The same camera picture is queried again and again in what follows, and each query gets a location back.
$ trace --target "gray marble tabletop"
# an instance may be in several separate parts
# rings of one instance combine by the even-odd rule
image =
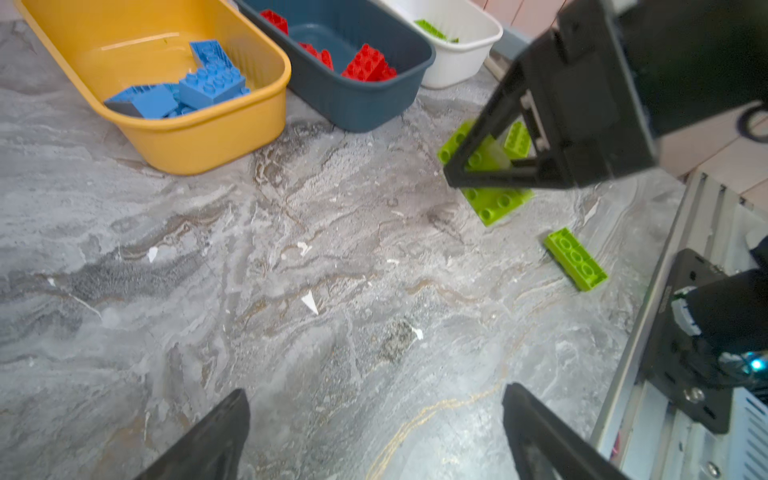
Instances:
[[[664,172],[483,227],[435,158],[482,71],[368,134],[290,95],[272,144],[174,177],[25,23],[0,58],[4,478],[132,478],[236,387],[244,479],[514,478],[508,382],[591,431],[683,192]],[[562,227],[611,276],[590,293],[541,244]]]

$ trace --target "screw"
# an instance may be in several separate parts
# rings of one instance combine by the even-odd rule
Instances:
[[[685,390],[683,394],[685,395],[685,399],[691,403],[698,403],[704,400],[704,392],[702,392],[701,389],[696,386]]]
[[[707,462],[707,472],[712,475],[713,478],[720,478],[720,468],[712,462]]]

